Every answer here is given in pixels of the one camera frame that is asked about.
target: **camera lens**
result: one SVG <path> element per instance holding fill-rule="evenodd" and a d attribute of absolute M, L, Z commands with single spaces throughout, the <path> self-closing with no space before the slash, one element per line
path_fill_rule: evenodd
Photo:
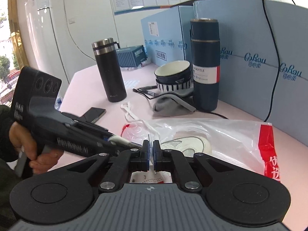
<path fill-rule="evenodd" d="M 53 86 L 52 91 L 53 91 L 54 93 L 57 92 L 58 87 L 59 87 L 59 84 L 56 83 L 56 84 Z"/>
<path fill-rule="evenodd" d="M 43 77 L 39 78 L 39 79 L 36 81 L 35 87 L 36 87 L 37 90 L 41 89 L 41 87 L 43 86 L 43 82 L 44 82 Z"/>
<path fill-rule="evenodd" d="M 45 93 L 48 93 L 51 89 L 51 86 L 52 86 L 52 81 L 51 80 L 48 80 L 46 83 L 45 83 L 45 87 L 44 87 L 44 92 Z"/>

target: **bottle label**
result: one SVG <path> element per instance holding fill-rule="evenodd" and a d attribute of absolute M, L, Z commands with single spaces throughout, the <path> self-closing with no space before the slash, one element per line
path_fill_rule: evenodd
<path fill-rule="evenodd" d="M 200 67 L 193 66 L 193 79 L 195 82 L 202 84 L 215 84 L 219 82 L 220 66 L 218 67 Z"/>

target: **hand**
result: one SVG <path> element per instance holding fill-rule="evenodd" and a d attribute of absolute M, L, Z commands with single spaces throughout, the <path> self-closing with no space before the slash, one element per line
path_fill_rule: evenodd
<path fill-rule="evenodd" d="M 63 151 L 53 149 L 49 154 L 37 156 L 37 145 L 31 133 L 22 125 L 14 122 L 9 131 L 9 138 L 15 148 L 24 147 L 27 157 L 31 160 L 29 166 L 34 174 L 43 174 L 58 163 Z"/>

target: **gray cloth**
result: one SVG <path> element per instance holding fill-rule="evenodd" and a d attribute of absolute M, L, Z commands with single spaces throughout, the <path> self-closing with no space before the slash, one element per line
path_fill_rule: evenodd
<path fill-rule="evenodd" d="M 181 116 L 192 114 L 196 108 L 188 103 L 193 88 L 169 91 L 161 94 L 153 105 L 153 112 L 161 116 Z"/>

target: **tree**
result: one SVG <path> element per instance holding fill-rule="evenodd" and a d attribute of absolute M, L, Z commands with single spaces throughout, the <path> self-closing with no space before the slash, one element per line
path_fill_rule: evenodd
<path fill-rule="evenodd" d="M 6 21 L 6 20 L 7 20 L 6 15 L 5 15 L 4 13 L 1 13 L 1 15 L 0 15 L 0 28 L 3 27 L 2 23 L 3 23 L 4 21 Z"/>
<path fill-rule="evenodd" d="M 7 76 L 10 73 L 10 59 L 6 56 L 0 56 L 0 79 L 7 82 Z"/>
<path fill-rule="evenodd" d="M 15 52 L 13 52 L 13 64 L 14 64 L 14 68 L 16 70 L 20 70 L 20 66 L 18 64 L 18 61 L 17 61 L 17 58 L 16 58 L 16 55 L 15 55 Z"/>

